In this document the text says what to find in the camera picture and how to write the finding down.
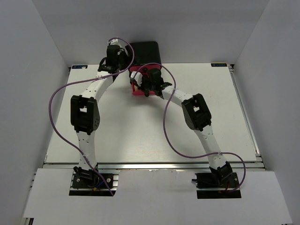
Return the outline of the pink drawer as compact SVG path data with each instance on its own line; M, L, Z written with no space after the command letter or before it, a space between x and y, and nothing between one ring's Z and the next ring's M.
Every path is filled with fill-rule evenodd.
M134 71L139 71L141 73L143 73L144 69L147 68L147 70L153 69L153 68L157 68L159 70L161 70L161 66L157 65L157 64L148 64L148 65L136 65L136 66L131 66L129 68L130 72L134 72Z
M131 82L132 95L133 96L150 96L155 95L154 91L151 89L150 82L142 82L141 86L138 86L137 83Z

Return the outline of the black drawer cabinet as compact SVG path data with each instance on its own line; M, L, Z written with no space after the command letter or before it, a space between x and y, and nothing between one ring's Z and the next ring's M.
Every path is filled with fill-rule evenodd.
M159 45L156 41L144 41L130 43L132 46L135 58L133 66L144 65L147 63L161 64Z

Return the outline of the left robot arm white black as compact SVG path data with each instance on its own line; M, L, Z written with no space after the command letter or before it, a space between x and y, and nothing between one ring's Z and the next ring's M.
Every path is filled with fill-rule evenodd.
M88 187L94 187L99 182L99 175L93 172L97 167L95 133L100 125L99 100L118 74L130 67L134 57L131 45L124 48L119 44L108 45L106 57L99 64L96 80L82 94L71 97L71 125L76 131L81 150L79 165L75 171L86 172L83 182Z

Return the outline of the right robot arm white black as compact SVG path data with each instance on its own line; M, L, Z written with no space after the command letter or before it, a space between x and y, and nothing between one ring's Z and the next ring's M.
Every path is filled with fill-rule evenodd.
M134 67L129 70L129 77L131 84L145 96L152 91L167 101L166 106L172 102L182 108L186 125L197 135L208 158L212 180L210 185L224 186L233 170L215 139L211 125L212 116L203 95L185 93L175 88L175 84L165 82L160 67L148 65L146 68Z

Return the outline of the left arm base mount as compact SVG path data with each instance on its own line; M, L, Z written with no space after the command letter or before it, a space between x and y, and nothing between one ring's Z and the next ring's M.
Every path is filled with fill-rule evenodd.
M113 196L117 189L118 175L103 173L102 177L93 170L73 168L69 196Z

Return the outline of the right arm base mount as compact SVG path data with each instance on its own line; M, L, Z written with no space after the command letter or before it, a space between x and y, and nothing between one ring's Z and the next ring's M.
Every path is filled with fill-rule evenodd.
M191 180L196 186L197 199L241 199L236 172L220 181L212 172L198 172Z

